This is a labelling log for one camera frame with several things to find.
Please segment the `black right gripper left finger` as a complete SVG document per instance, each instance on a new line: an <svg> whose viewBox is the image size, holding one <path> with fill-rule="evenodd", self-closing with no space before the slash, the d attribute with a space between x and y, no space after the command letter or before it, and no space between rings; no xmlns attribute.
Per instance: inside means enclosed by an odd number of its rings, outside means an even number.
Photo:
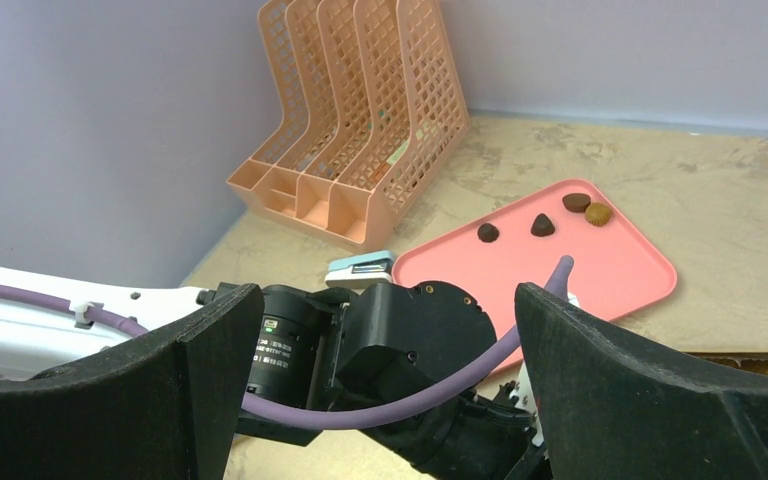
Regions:
<svg viewBox="0 0 768 480"><path fill-rule="evenodd" d="M219 479L264 312L245 284L26 381L0 380L0 479Z"/></svg>

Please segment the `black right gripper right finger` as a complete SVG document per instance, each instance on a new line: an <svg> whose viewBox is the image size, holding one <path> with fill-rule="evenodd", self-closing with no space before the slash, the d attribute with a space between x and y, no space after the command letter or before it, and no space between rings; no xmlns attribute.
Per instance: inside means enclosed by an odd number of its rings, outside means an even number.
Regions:
<svg viewBox="0 0 768 480"><path fill-rule="evenodd" d="M768 376L685 354L561 301L515 292L557 479L768 479Z"/></svg>

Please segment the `pink plastic tray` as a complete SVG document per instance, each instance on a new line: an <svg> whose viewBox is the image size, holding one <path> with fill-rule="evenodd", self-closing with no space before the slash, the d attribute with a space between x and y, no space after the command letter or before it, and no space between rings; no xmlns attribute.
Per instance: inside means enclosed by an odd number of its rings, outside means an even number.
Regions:
<svg viewBox="0 0 768 480"><path fill-rule="evenodd" d="M592 199L584 213L562 205L574 192ZM392 275L405 287L445 282L461 288L502 337L515 324L517 285L544 285L564 255L574 260L569 294L605 321L663 300L677 285L673 264L584 179L556 182L417 246L397 257Z"/></svg>

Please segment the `gold chocolate box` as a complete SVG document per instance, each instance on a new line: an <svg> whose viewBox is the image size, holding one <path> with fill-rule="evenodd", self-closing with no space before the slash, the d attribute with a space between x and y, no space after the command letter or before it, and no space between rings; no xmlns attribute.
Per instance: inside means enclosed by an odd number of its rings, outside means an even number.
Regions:
<svg viewBox="0 0 768 480"><path fill-rule="evenodd" d="M768 376L768 352L689 352L709 362Z"/></svg>

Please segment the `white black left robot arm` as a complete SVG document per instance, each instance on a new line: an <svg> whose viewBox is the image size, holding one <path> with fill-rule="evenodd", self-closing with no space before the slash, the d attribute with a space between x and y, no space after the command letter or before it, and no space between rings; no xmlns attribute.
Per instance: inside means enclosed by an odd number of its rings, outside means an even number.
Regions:
<svg viewBox="0 0 768 480"><path fill-rule="evenodd" d="M514 476L518 345L445 282L117 287L0 267L0 479L218 479L234 436L358 430L437 479Z"/></svg>

